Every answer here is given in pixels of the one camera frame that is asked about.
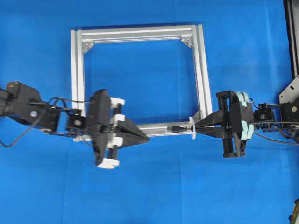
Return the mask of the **black right gripper teal pads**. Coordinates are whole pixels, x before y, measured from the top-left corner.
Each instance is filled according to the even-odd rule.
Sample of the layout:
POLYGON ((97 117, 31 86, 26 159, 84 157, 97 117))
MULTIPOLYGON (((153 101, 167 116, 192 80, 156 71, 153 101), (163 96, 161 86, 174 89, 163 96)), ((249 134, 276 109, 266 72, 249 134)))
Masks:
POLYGON ((254 116, 249 96, 240 91, 223 91, 216 93, 216 97, 220 110, 195 122, 195 131, 223 139, 224 158, 243 157, 246 155, 246 143, 254 132, 254 125, 251 123, 254 116))

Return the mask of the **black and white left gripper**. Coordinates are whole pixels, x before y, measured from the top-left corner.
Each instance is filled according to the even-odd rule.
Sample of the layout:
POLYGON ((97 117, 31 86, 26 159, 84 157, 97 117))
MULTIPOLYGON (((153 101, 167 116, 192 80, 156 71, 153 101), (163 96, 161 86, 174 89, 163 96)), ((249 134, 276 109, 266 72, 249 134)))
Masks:
POLYGON ((119 166, 117 150, 120 147, 139 145, 150 140, 131 119, 118 113, 124 103, 123 99, 109 97, 105 89, 96 91, 90 98, 85 126, 91 138, 95 165, 99 168, 119 166), (111 116, 113 108, 117 114, 111 116))

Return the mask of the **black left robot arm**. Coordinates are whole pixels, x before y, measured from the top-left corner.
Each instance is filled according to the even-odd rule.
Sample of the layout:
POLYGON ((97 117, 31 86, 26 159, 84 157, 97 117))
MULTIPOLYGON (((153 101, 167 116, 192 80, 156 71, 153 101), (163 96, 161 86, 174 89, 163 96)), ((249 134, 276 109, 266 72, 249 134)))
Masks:
POLYGON ((149 137, 131 119, 121 113, 125 101, 111 98, 107 90, 94 93, 89 101, 87 116, 80 109, 67 107, 68 99, 54 97, 42 101, 39 91, 20 82, 10 82, 0 91, 0 115, 37 128, 45 134, 70 138, 89 136, 99 168, 119 166, 120 148, 147 143, 149 137))

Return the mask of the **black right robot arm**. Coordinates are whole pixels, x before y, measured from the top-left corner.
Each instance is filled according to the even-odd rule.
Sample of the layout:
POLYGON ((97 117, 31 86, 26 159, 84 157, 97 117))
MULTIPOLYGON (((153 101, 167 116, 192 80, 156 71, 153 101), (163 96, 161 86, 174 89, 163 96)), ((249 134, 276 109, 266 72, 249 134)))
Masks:
POLYGON ((245 156, 246 143, 254 135, 267 138, 257 131, 278 132, 283 144, 299 144, 299 101, 293 103, 256 105, 245 92, 223 91, 216 93, 218 110, 202 120, 195 121, 194 133, 222 139, 223 157, 245 156))

